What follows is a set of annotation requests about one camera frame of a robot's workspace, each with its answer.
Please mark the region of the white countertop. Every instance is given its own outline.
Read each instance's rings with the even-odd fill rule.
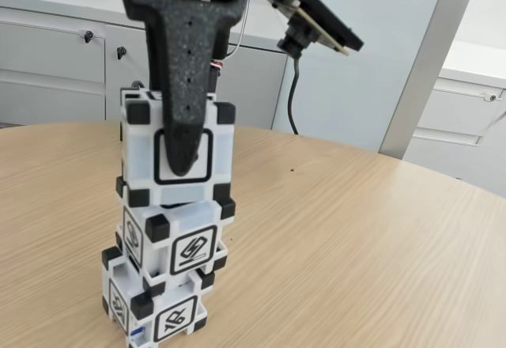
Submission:
[[[0,0],[0,6],[144,28],[142,23],[127,18],[122,0]],[[232,29],[232,44],[239,39],[240,26]],[[265,0],[251,0],[244,46],[277,51],[285,30],[282,16]]]
[[[506,50],[456,40],[440,77],[506,89]]]

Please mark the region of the wood grain surface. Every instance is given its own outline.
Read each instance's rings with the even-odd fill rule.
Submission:
[[[101,306],[117,123],[0,130],[0,346],[120,348]],[[163,347],[506,346],[506,201],[417,166],[236,134],[207,326]]]

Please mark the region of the robotic arm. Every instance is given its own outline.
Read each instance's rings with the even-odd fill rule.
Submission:
[[[268,0],[289,19],[279,47],[298,59],[311,42],[348,54],[362,41],[320,0]],[[123,0],[127,16],[145,22],[151,89],[162,92],[168,163],[185,176],[197,157],[210,62],[227,54],[230,29],[247,0]]]

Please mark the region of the wire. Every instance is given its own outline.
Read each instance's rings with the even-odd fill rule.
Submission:
[[[288,119],[290,120],[290,125],[292,126],[292,130],[294,134],[299,134],[295,123],[293,122],[292,115],[292,103],[293,103],[293,95],[295,94],[295,89],[297,88],[297,82],[299,81],[300,70],[299,70],[299,59],[293,60],[293,67],[295,69],[295,76],[293,77],[292,88],[290,89],[290,95],[288,96]]]
[[[227,56],[225,57],[225,59],[223,59],[224,61],[226,59],[229,59],[229,58],[233,57],[234,54],[237,53],[237,51],[239,50],[239,47],[240,47],[240,45],[243,42],[244,31],[246,30],[246,20],[247,20],[247,15],[249,14],[249,12],[250,12],[250,0],[247,0],[246,12],[244,12],[244,18],[243,18],[243,25],[240,27],[239,42],[237,43],[237,45],[234,48],[234,50],[232,50],[231,52],[229,52],[227,54]]]

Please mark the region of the stacked cubes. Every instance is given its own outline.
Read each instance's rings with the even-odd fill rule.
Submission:
[[[102,303],[125,333],[126,348],[157,348],[206,325],[202,295],[226,264],[221,234],[236,210],[230,198],[236,111],[208,96],[198,157],[178,177],[165,153],[161,94],[124,89],[121,105],[122,220],[116,246],[102,252]]]

